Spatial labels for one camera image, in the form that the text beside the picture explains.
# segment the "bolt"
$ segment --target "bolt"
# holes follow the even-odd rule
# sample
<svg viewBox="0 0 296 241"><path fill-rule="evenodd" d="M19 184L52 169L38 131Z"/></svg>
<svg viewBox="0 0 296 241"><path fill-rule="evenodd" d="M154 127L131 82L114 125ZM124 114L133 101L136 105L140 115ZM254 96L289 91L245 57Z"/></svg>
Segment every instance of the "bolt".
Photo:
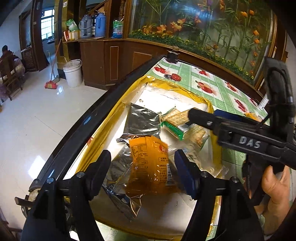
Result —
<svg viewBox="0 0 296 241"><path fill-rule="evenodd" d="M233 181L234 183L239 183L240 182L238 177L232 177L231 181Z"/></svg>
<svg viewBox="0 0 296 241"><path fill-rule="evenodd" d="M202 171L202 172L200 173L200 175L201 175L202 177L207 177L207 176L208 176L208 173L207 173L206 171Z"/></svg>
<svg viewBox="0 0 296 241"><path fill-rule="evenodd" d="M52 183L54 181L53 177L50 177L46 180L47 183Z"/></svg>
<svg viewBox="0 0 296 241"><path fill-rule="evenodd" d="M76 174L76 176L79 177L79 178L81 178L81 177L84 176L84 174L85 174L84 172L78 172L78 173Z"/></svg>

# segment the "barcode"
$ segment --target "barcode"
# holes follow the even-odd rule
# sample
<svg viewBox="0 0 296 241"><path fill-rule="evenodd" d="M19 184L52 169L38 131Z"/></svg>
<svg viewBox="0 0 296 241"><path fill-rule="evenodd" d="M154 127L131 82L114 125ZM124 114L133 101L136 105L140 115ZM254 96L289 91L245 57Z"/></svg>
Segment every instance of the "barcode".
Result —
<svg viewBox="0 0 296 241"><path fill-rule="evenodd" d="M175 184L173 179L172 179L172 173L170 171L170 164L167 163L167 171L168 171L168 178L167 178L167 182L166 184L169 185L169 184Z"/></svg>

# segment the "broom handle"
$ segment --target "broom handle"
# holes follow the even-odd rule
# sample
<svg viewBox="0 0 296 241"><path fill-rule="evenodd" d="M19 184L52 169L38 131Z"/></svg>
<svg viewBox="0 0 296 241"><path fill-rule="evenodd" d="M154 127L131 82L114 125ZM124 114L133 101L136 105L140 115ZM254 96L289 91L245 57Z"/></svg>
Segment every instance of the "broom handle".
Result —
<svg viewBox="0 0 296 241"><path fill-rule="evenodd" d="M55 64L55 60L56 60L56 58L57 58L57 52L59 51L59 46L61 45L61 41L62 41L62 39L59 41L59 45L58 45L58 47L57 47L57 50L56 50L56 53L55 53L55 56L54 56L54 64Z"/></svg>

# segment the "black hair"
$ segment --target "black hair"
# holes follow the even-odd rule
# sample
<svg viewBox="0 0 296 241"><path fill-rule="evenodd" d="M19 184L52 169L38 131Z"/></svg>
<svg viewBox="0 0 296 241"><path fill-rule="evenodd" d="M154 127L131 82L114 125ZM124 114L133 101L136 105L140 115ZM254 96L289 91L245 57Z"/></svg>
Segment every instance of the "black hair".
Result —
<svg viewBox="0 0 296 241"><path fill-rule="evenodd" d="M7 45L4 45L4 46L2 47L2 52L7 51L7 50L8 50Z"/></svg>

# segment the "green hedge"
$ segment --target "green hedge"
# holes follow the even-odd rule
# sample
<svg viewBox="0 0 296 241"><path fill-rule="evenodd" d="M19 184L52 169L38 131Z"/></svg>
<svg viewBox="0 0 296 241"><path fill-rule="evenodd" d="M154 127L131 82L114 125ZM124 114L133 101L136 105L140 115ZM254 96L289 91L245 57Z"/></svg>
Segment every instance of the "green hedge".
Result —
<svg viewBox="0 0 296 241"><path fill-rule="evenodd" d="M182 40L180 37L172 36L172 35L159 35L154 32L145 34L142 32L142 30L133 31L132 34L130 34L131 38L136 39L143 39L148 41L154 41L170 46L177 46L181 49L184 49L186 51L198 54L200 56L203 56L207 59L210 59L216 63L218 63L221 66L224 66L225 68L229 69L230 71L234 72L238 76L245 79L247 82L249 82L251 85L253 85L254 77L250 76L248 72L243 71L242 68L238 67L233 61L231 60L225 60L224 58L214 55L209 51L206 51L204 49L201 49L198 47L197 42L192 42L189 40Z"/></svg>

